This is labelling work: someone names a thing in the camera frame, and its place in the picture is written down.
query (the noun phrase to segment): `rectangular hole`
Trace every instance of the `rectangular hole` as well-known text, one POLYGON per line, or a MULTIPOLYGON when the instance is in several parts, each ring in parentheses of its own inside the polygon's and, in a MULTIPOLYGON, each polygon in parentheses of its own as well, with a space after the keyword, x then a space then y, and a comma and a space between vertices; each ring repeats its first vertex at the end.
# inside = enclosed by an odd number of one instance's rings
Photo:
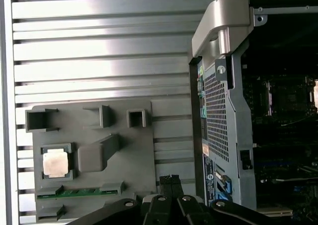
POLYGON ((28 114, 28 129, 37 130, 49 127, 48 114, 45 112, 32 112, 28 114))
POLYGON ((142 127, 143 126, 143 114, 142 112, 131 112, 130 122, 132 127, 142 127))

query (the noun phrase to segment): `ribbed metal panel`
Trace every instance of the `ribbed metal panel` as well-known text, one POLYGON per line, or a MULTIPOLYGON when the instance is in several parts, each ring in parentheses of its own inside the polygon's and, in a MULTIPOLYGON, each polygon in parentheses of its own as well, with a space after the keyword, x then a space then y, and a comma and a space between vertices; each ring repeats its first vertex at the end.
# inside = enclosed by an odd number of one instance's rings
POLYGON ((14 75, 15 92, 8 104, 16 104, 15 115, 9 111, 16 122, 15 132, 9 123, 11 166, 18 166, 18 185, 11 168, 13 221, 19 189, 20 222, 35 222, 32 135, 24 128, 24 111, 34 105, 148 98, 157 180, 179 174, 185 192, 195 193, 186 52, 211 1, 4 1, 7 76, 10 84, 14 75))

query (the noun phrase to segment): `white sticker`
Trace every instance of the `white sticker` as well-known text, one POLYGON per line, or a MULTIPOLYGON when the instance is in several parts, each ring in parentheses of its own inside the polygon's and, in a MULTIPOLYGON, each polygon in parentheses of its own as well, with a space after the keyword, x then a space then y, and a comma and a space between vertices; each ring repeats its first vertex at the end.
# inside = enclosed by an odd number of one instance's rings
POLYGON ((202 152, 209 157, 209 146, 207 144, 202 143, 202 152))

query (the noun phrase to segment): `perforated metal grille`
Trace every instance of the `perforated metal grille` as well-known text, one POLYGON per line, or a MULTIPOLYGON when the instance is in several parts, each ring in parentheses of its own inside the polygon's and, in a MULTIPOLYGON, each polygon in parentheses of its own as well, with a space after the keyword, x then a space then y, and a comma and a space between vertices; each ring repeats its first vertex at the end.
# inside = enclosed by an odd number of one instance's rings
POLYGON ((207 128, 210 151, 229 162, 227 117, 224 83, 216 81, 215 74, 204 80, 207 128))

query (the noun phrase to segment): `green circuit board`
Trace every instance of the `green circuit board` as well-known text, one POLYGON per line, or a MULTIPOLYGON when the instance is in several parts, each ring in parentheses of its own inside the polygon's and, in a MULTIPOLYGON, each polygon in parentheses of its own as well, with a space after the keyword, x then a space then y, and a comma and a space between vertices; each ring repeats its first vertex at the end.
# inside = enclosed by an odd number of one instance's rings
POLYGON ((37 196, 38 199, 58 199, 70 197, 100 196, 100 195, 117 195, 117 191, 100 191, 99 189, 76 189, 61 190, 53 195, 37 196))

